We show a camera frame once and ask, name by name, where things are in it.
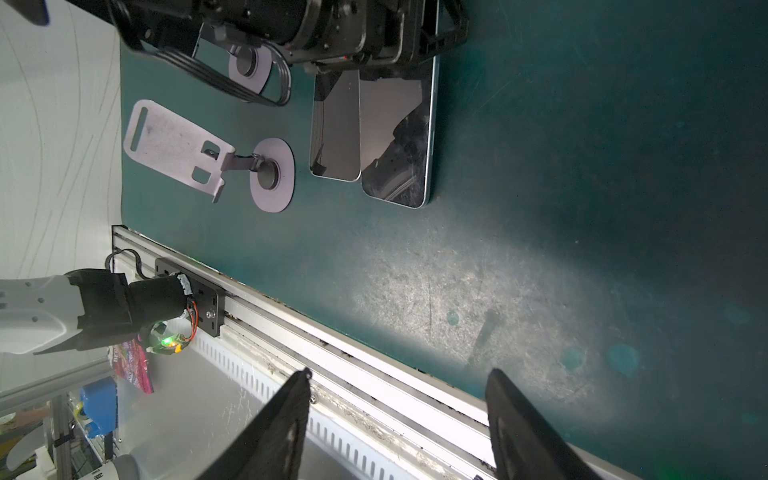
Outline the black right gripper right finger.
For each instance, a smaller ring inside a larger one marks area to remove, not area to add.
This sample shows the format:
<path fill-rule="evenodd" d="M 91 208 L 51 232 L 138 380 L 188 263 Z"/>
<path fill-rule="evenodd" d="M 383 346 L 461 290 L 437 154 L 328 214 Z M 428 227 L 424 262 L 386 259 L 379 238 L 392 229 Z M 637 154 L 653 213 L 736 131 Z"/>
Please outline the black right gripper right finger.
<path fill-rule="evenodd" d="M 497 478 L 598 477 L 502 370 L 490 372 L 485 399 Z"/>

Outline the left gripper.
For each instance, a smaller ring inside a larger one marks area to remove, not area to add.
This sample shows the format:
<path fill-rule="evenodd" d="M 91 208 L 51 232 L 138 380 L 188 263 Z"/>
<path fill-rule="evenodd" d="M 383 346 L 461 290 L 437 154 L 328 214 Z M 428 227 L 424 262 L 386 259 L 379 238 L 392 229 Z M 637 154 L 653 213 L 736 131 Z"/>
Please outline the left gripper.
<path fill-rule="evenodd" d="M 293 64 L 415 65 L 464 44 L 460 0 L 199 1 L 204 31 L 227 47 L 271 47 Z"/>

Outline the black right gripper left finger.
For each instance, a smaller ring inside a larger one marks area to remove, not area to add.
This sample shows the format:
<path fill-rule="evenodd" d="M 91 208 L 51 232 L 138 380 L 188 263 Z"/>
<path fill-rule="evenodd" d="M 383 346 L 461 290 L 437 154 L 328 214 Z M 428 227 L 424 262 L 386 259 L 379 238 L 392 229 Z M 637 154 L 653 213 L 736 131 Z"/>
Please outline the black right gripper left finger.
<path fill-rule="evenodd" d="M 312 372 L 294 372 L 201 479 L 296 479 L 306 439 Z"/>

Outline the phone with dark frame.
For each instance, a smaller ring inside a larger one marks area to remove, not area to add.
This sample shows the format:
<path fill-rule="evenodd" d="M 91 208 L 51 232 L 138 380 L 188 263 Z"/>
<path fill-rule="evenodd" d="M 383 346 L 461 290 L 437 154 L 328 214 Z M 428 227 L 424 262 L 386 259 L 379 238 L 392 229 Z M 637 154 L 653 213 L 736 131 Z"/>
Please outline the phone with dark frame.
<path fill-rule="evenodd" d="M 435 57 L 360 73 L 360 181 L 369 197 L 409 209 L 430 200 L 439 67 Z"/>

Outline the phone with light green frame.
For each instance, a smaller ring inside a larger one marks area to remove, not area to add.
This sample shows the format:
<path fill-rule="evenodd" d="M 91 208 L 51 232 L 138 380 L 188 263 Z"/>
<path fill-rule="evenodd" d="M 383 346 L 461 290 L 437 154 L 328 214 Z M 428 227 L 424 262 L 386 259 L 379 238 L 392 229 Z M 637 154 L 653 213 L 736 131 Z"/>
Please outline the phone with light green frame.
<path fill-rule="evenodd" d="M 314 176 L 344 182 L 359 180 L 359 99 L 358 71 L 315 77 L 309 158 Z"/>

